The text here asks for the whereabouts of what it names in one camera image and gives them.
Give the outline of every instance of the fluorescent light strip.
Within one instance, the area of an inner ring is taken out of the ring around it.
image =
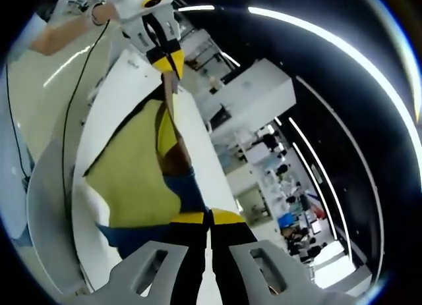
[[[304,30],[307,30],[319,37],[325,39],[326,41],[332,43],[337,48],[341,49],[344,53],[348,54],[353,60],[359,63],[374,79],[380,87],[386,92],[388,97],[392,100],[392,103],[396,107],[398,113],[400,114],[407,131],[409,132],[413,148],[415,149],[416,158],[419,166],[419,178],[421,179],[422,183],[422,145],[419,139],[419,135],[417,133],[415,124],[413,123],[413,119],[411,118],[409,112],[406,109],[401,97],[398,95],[396,90],[394,89],[393,85],[387,80],[385,75],[383,75],[378,68],[374,66],[368,58],[362,55],[356,48],[352,45],[344,41],[342,38],[334,35],[333,33],[307,22],[305,20],[301,20],[300,18],[290,16],[287,14],[270,11],[266,9],[261,9],[258,7],[249,7],[249,12],[252,14],[257,14],[261,16],[267,16],[270,18],[275,18],[276,20],[281,20],[283,22],[290,23],[292,25],[296,25]]]
[[[271,135],[273,135],[273,133],[275,132],[274,128],[272,128],[272,126],[271,126],[271,125],[266,125],[266,127],[267,127],[267,129],[268,129],[269,133],[270,133]]]
[[[309,143],[309,141],[307,140],[306,136],[302,133],[301,129],[297,126],[297,124],[295,123],[295,121],[291,117],[289,117],[289,121],[293,125],[293,127],[296,129],[296,131],[299,133],[300,137],[302,137],[306,146],[309,148],[309,151],[312,153],[313,157],[315,158],[316,163],[318,163],[318,166],[320,167],[322,174],[324,175],[324,178],[328,183],[328,187],[330,188],[331,193],[334,197],[334,200],[336,201],[338,211],[340,212],[340,217],[342,218],[342,223],[343,223],[343,226],[344,226],[344,233],[346,234],[347,250],[349,252],[349,258],[351,259],[351,244],[350,244],[349,230],[347,229],[346,219],[344,218],[343,210],[342,210],[342,207],[340,205],[340,201],[338,200],[336,191],[334,190],[334,187],[332,186],[331,180],[328,177],[327,172],[325,171],[325,168],[322,165],[320,159],[318,158],[317,153],[314,151],[314,148],[312,148],[312,146]]]
[[[278,124],[278,126],[281,126],[282,125],[282,122],[278,119],[278,117],[276,117],[274,120],[276,121],[276,123]]]
[[[90,50],[90,48],[92,47],[92,45],[88,45],[86,46],[84,49],[82,49],[81,51],[76,52],[72,57],[70,57],[69,59],[67,59],[67,61],[65,63],[63,63],[48,79],[47,81],[44,82],[43,87],[45,88],[46,86],[48,86],[48,84],[53,81],[53,79],[64,69],[66,68],[72,61],[74,61],[79,55],[82,55],[83,53],[86,53],[88,50]]]
[[[299,147],[297,147],[297,144],[295,142],[293,143],[293,147],[295,148],[297,154],[299,155],[299,157],[301,158],[303,164],[305,165],[305,168],[308,171],[308,174],[311,177],[313,184],[315,185],[316,191],[318,192],[318,195],[321,198],[322,203],[324,204],[324,208],[325,208],[325,211],[327,212],[327,216],[328,216],[328,221],[330,222],[330,227],[331,227],[331,230],[332,230],[332,234],[334,235],[334,240],[337,240],[337,231],[336,231],[336,228],[334,227],[334,223],[332,222],[330,210],[328,209],[327,202],[325,201],[324,194],[322,194],[322,191],[321,191],[321,189],[319,187],[319,184],[317,182],[317,179],[315,178],[314,173],[311,170],[311,167],[306,162],[305,157],[303,157],[302,152],[300,151]]]
[[[331,106],[329,106],[329,104],[327,102],[325,102],[325,100],[309,84],[307,84],[300,76],[296,76],[296,79],[300,83],[302,83],[310,91],[310,93],[312,93],[317,99],[319,99],[319,101],[323,104],[323,106],[325,106],[325,108],[327,108],[327,110],[331,113],[331,115],[336,119],[338,124],[341,126],[341,128],[346,133],[347,137],[350,139],[350,142],[353,144],[353,147],[355,148],[357,154],[359,155],[359,158],[361,159],[362,164],[363,164],[363,166],[364,166],[364,168],[367,172],[368,179],[369,179],[369,182],[371,183],[372,191],[373,191],[373,194],[374,194],[375,204],[377,205],[378,218],[379,218],[379,223],[380,223],[380,261],[379,261],[379,264],[378,264],[377,276],[375,277],[375,280],[374,280],[374,284],[376,284],[379,277],[380,277],[380,274],[381,274],[381,267],[382,267],[382,262],[383,262],[383,259],[384,259],[384,217],[382,216],[381,201],[380,201],[380,197],[378,195],[377,186],[375,184],[374,176],[372,175],[371,170],[369,169],[369,165],[367,163],[367,160],[365,159],[365,156],[363,155],[363,152],[361,151],[361,148],[357,144],[355,138],[353,137],[353,135],[351,134],[351,132],[347,128],[347,126],[343,123],[341,118],[336,114],[336,112],[334,112],[333,108],[331,108]]]
[[[237,66],[237,67],[240,67],[240,64],[235,60],[235,59],[233,59],[233,57],[230,57],[227,53],[225,53],[224,51],[222,51],[222,55],[224,56],[224,57],[226,57],[227,59],[229,59],[232,63],[234,63],[235,64],[235,66]]]
[[[192,7],[181,7],[178,9],[179,12],[188,12],[188,11],[213,11],[216,8],[213,5],[194,5]]]

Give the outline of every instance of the black ceiling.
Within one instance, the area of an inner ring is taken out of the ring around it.
[[[294,80],[293,86],[297,104],[279,116],[283,124],[280,130],[290,143],[297,144],[307,163],[319,170],[312,153],[290,124],[290,117],[305,134],[330,177],[344,213],[350,239],[366,256],[369,269],[377,273],[380,261],[380,223],[375,196],[365,167],[350,139],[329,110],[302,83]],[[322,183],[319,186],[333,222],[345,232],[340,211],[328,183],[321,172],[320,176]],[[359,264],[359,257],[355,257],[355,263]]]
[[[397,224],[408,223],[406,217],[409,212],[403,209],[404,204],[420,199],[421,185],[415,151],[396,108],[369,73],[331,43],[291,24],[259,17],[247,11],[248,6],[279,11],[319,25],[343,38],[381,70],[414,117],[411,90],[401,61],[368,4],[364,0],[184,2],[188,5],[212,4],[217,7],[215,11],[185,15],[195,26],[205,28],[214,41],[243,67],[263,57],[277,65],[281,61],[282,70],[292,77],[303,78],[335,110],[355,137],[373,172],[382,200],[386,227],[385,258],[388,261],[399,256],[403,250],[397,249],[398,238],[406,236],[400,234]],[[322,126],[319,122],[323,120],[316,118],[308,121],[314,122],[312,126]],[[324,160],[329,161],[329,157],[324,157]],[[335,175],[334,179],[350,178],[344,171],[338,172],[339,175]],[[360,208],[361,212],[351,212],[355,218],[367,215],[364,204],[365,201],[359,201],[359,205],[354,205],[354,209]]]

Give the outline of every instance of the blue cloth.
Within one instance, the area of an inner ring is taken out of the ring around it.
[[[278,225],[280,226],[280,228],[287,228],[290,225],[292,225],[294,222],[295,222],[295,218],[293,214],[291,213],[287,213],[278,219]]]
[[[120,257],[125,259],[148,241],[160,241],[170,226],[111,228],[97,224],[97,227],[107,238],[108,244],[111,247],[116,247]]]
[[[178,177],[164,176],[168,188],[180,197],[181,213],[203,211],[208,208],[195,180],[195,172],[190,169],[187,175]],[[136,228],[111,228],[97,224],[112,247],[116,247],[122,259],[129,257],[150,240],[160,241],[169,229],[169,225]]]
[[[37,15],[34,15],[12,46],[8,56],[9,60],[17,60],[24,50],[42,33],[44,28],[45,22]],[[9,236],[13,239],[20,239],[24,235],[27,226],[26,193],[22,185],[24,175],[20,169],[18,150],[7,101],[5,67],[0,69],[0,73],[0,216]],[[26,144],[16,124],[15,128],[22,164],[26,174],[29,175],[31,164],[26,152]]]
[[[170,190],[180,197],[181,213],[192,211],[207,211],[204,200],[198,188],[193,168],[184,176],[164,176],[164,182]]]

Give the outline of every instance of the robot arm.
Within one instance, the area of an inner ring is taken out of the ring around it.
[[[316,286],[303,265],[267,240],[231,246],[230,251],[241,272],[250,305],[352,305],[357,302],[349,295],[328,292]],[[164,252],[166,258],[155,273],[149,269],[155,264],[158,252]],[[168,305],[186,252],[185,246],[150,241],[115,266],[104,287],[65,304]],[[256,258],[264,259],[266,267],[278,281],[280,292],[269,289]],[[152,285],[148,297],[137,294],[149,284]]]
[[[173,0],[108,0],[119,13],[122,29],[131,43],[162,72],[182,77],[184,56]]]

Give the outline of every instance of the white table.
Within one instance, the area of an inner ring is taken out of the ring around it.
[[[82,176],[120,122],[160,82],[160,73],[144,62],[135,50],[124,50],[99,91],[80,139],[73,181],[73,231],[78,256],[95,289],[107,283],[111,268],[121,258],[116,249],[108,246],[89,214],[87,197],[98,194],[87,189]],[[205,204],[210,208],[238,212],[195,101],[182,88],[175,102],[175,118],[191,156]],[[99,220],[107,219],[107,208],[98,205],[95,210]],[[199,304],[221,304],[216,284],[210,284],[214,277],[209,264],[210,253],[208,245],[208,265],[198,297]]]

